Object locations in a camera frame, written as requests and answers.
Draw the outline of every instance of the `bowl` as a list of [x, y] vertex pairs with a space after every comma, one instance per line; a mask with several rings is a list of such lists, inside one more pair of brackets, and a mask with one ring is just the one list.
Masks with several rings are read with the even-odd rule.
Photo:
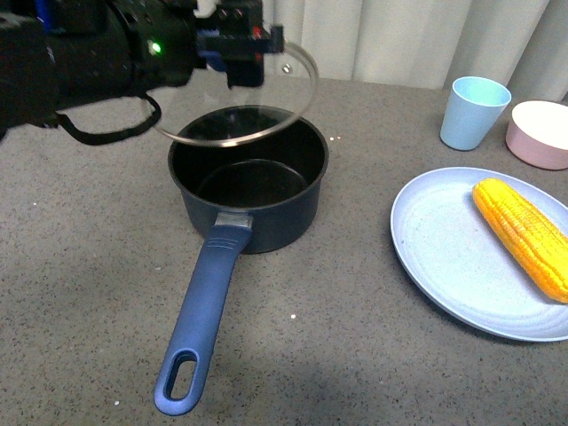
[[505, 141], [524, 162], [546, 170], [568, 169], [568, 106], [544, 100], [518, 104]]

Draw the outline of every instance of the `light blue cup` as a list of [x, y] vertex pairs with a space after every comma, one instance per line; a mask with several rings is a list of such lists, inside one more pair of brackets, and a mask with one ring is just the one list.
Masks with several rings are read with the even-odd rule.
[[511, 92], [500, 83], [483, 77], [458, 78], [452, 84], [440, 138], [454, 149], [474, 149], [510, 101]]

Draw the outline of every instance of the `saucepan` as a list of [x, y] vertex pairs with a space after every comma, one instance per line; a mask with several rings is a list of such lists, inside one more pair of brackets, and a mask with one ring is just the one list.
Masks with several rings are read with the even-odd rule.
[[[268, 106], [228, 107], [191, 122], [180, 134], [211, 140], [238, 137], [290, 114]], [[304, 118], [246, 145], [172, 143], [171, 176], [205, 241], [154, 390], [154, 402], [163, 413], [185, 414], [199, 402], [239, 254], [280, 249], [307, 230], [316, 216], [328, 156], [320, 131]], [[184, 397], [173, 398], [184, 362], [193, 362], [191, 384]]]

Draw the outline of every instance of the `yellow corn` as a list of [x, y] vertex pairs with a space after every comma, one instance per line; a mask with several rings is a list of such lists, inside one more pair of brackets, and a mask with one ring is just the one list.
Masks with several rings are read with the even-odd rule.
[[499, 179], [482, 180], [472, 194], [487, 223], [535, 284], [548, 297], [568, 303], [568, 238]]

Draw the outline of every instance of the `pan handle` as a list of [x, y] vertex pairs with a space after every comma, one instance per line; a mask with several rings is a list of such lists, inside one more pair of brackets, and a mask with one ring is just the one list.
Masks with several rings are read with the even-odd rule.
[[[251, 236], [252, 217], [219, 213], [203, 242], [154, 389], [154, 403], [164, 414], [188, 413], [201, 398], [233, 267]], [[186, 361], [194, 362], [191, 385], [184, 397], [173, 398]]]

